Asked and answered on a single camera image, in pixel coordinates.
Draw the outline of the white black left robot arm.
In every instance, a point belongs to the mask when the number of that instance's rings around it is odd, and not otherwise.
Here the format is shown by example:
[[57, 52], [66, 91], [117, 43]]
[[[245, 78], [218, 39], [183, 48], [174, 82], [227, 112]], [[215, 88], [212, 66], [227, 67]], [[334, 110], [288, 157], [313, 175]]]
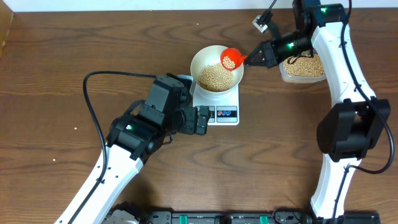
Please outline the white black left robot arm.
[[95, 167], [57, 223], [102, 223], [125, 186], [148, 158], [176, 133], [204, 135], [210, 110], [192, 107], [194, 78], [154, 76], [146, 100], [137, 100], [103, 135], [93, 107], [88, 106], [101, 142]]

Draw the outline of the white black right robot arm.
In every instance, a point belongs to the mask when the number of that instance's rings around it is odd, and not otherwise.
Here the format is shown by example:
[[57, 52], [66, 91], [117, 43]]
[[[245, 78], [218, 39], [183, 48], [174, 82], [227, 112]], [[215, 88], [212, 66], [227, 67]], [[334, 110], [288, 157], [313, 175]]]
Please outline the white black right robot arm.
[[331, 110], [317, 127], [317, 144], [323, 154], [317, 189], [310, 200], [310, 223], [365, 223], [368, 214], [346, 217], [344, 201], [361, 161], [381, 133], [390, 134], [390, 104], [368, 85], [353, 49], [349, 30], [350, 8], [319, 0], [292, 3], [296, 29], [281, 35], [266, 10], [254, 19], [271, 39], [260, 43], [244, 64], [272, 68], [303, 52], [316, 53], [323, 65], [331, 95]]

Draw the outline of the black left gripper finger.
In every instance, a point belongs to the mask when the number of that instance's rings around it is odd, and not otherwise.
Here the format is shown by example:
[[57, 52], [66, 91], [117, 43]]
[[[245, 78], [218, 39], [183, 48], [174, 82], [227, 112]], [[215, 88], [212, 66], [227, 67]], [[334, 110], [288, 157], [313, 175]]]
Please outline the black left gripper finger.
[[197, 122], [196, 134], [205, 135], [208, 127], [208, 117], [204, 115], [199, 115]]
[[209, 111], [209, 107], [207, 106], [199, 106], [198, 107], [198, 115], [199, 116], [205, 116], [207, 118], [210, 117], [211, 112]]

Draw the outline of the red plastic measuring scoop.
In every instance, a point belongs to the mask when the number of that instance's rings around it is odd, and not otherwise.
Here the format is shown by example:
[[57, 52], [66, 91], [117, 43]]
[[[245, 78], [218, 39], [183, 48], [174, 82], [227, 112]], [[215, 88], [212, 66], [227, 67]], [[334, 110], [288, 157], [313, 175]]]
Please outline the red plastic measuring scoop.
[[246, 56], [236, 48], [226, 48], [220, 56], [222, 66], [231, 72], [239, 68], [245, 59]]

